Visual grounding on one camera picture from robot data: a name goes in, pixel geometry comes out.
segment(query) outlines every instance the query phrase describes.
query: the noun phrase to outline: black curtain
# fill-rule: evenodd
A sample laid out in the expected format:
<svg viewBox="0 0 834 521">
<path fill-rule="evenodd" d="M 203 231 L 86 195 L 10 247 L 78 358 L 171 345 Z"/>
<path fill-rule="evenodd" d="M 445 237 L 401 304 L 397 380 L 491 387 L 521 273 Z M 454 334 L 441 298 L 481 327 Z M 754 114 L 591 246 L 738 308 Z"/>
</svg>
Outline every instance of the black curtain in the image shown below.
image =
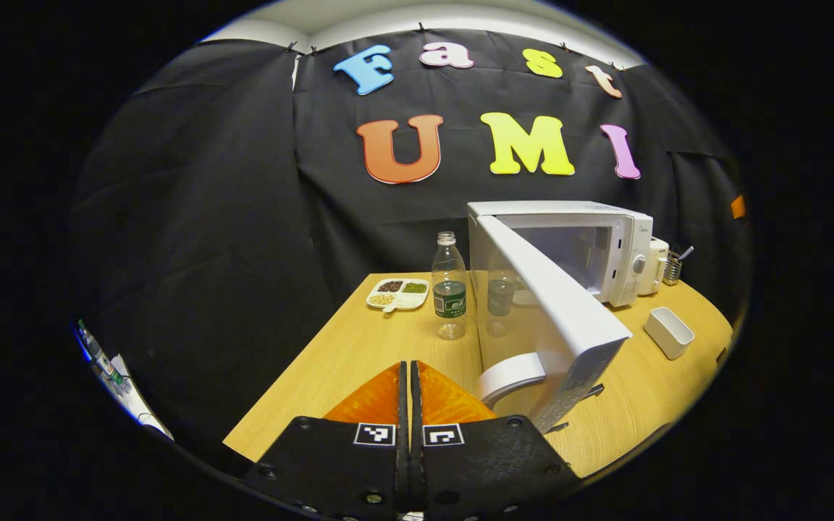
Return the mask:
<svg viewBox="0 0 834 521">
<path fill-rule="evenodd" d="M 239 40 L 182 53 L 107 125 L 72 205 L 79 316 L 199 451 L 333 311 L 292 157 L 297 56 Z"/>
<path fill-rule="evenodd" d="M 419 56 L 431 42 L 463 44 L 474 66 L 424 65 Z M 375 44 L 391 48 L 385 56 L 393 64 L 394 80 L 359 96 L 356 82 L 342 70 L 335 72 L 334 65 Z M 555 57 L 563 76 L 531 72 L 523 57 L 527 48 Z M 589 65 L 610 74 L 623 97 L 604 92 L 585 70 Z M 442 230 L 456 232 L 468 262 L 469 201 L 580 199 L 645 212 L 654 218 L 656 237 L 673 247 L 694 245 L 696 253 L 685 261 L 684 280 L 734 320 L 739 298 L 733 287 L 746 286 L 748 279 L 735 265 L 728 266 L 727 258 L 747 258 L 750 245 L 747 235 L 734 232 L 729 210 L 738 188 L 723 174 L 720 161 L 700 161 L 688 154 L 727 157 L 724 149 L 706 145 L 718 144 L 714 135 L 696 133 L 706 127 L 684 108 L 686 100 L 674 86 L 646 84 L 645 79 L 658 76 L 649 66 L 621 72 L 551 43 L 484 30 L 388 33 L 302 56 L 294 95 L 298 168 L 334 304 L 373 271 L 429 270 L 436 234 Z M 640 89 L 666 96 L 669 106 L 652 105 L 655 98 L 638 95 L 635 91 Z M 548 175 L 542 166 L 532 174 L 526 168 L 512 175 L 490 172 L 494 144 L 480 116 L 494 111 L 513 116 L 527 132 L 537 116 L 559 119 L 575 174 Z M 682 117 L 672 117 L 670 111 Z M 423 181 L 401 185 L 371 178 L 358 126 L 393 119 L 398 123 L 393 133 L 396 159 L 410 163 L 420 150 L 417 132 L 407 121 L 422 114 L 444 119 L 438 129 L 438 170 Z M 626 139 L 641 171 L 638 180 L 616 175 L 615 153 L 600 129 L 603 124 L 628 131 Z M 676 137 L 685 148 L 672 146 Z"/>
</svg>

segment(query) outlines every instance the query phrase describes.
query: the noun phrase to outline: table surface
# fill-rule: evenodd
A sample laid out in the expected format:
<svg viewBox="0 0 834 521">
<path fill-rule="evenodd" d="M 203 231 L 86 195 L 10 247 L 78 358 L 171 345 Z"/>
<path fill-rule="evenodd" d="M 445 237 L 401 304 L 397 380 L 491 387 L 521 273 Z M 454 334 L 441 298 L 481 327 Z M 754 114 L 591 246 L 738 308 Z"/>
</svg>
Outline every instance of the table surface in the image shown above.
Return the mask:
<svg viewBox="0 0 834 521">
<path fill-rule="evenodd" d="M 430 273 L 371 274 L 345 301 L 303 352 L 229 432 L 224 444 L 257 461 L 295 416 L 322 418 L 340 400 L 381 370 L 401 360 L 423 360 L 469 392 L 493 363 L 521 354 L 524 346 L 482 360 L 476 305 L 468 284 L 466 334 L 437 337 L 430 299 L 415 310 L 382 313 L 365 300 L 384 278 L 421 278 Z M 675 360 L 652 341 L 642 326 L 649 311 L 668 307 L 694 332 L 695 339 Z M 712 381 L 716 358 L 729 346 L 732 328 L 725 318 L 684 281 L 662 284 L 658 293 L 609 310 L 632 332 L 598 382 L 605 391 L 583 399 L 559 423 L 567 428 L 546 439 L 577 475 L 592 474 L 629 452 L 659 426 L 675 421 Z"/>
</svg>

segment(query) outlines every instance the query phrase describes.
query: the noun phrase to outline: microwave door handle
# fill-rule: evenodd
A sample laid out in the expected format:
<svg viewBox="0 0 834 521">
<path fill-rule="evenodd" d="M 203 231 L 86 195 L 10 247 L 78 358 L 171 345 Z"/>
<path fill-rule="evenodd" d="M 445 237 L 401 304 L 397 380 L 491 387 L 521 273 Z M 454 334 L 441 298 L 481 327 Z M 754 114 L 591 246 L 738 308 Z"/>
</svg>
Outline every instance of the microwave door handle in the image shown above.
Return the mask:
<svg viewBox="0 0 834 521">
<path fill-rule="evenodd" d="M 546 378 L 539 354 L 524 353 L 495 363 L 478 378 L 481 402 L 489 409 L 497 400 L 517 389 L 526 388 Z"/>
</svg>

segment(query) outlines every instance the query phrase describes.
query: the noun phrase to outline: white microwave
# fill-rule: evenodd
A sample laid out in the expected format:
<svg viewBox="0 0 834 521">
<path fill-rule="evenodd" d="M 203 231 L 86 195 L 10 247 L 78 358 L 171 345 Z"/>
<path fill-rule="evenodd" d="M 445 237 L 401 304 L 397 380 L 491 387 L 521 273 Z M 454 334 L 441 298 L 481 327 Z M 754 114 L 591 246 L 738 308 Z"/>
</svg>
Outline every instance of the white microwave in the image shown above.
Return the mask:
<svg viewBox="0 0 834 521">
<path fill-rule="evenodd" d="M 589 201 L 469 203 L 482 402 L 546 432 L 632 333 L 609 311 L 655 291 L 667 244 L 652 217 Z M 523 354 L 509 356 L 510 353 Z"/>
</svg>

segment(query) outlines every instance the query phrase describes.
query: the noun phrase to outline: microwave control knob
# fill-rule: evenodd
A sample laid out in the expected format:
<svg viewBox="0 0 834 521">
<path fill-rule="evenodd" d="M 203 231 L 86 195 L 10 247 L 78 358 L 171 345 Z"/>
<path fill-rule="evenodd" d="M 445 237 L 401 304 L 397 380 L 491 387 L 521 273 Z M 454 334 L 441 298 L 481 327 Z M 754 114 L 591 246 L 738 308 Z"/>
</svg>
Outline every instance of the microwave control knob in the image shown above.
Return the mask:
<svg viewBox="0 0 834 521">
<path fill-rule="evenodd" d="M 641 274 L 643 270 L 646 268 L 646 258 L 645 255 L 636 255 L 635 260 L 633 260 L 633 271 L 637 274 Z"/>
</svg>

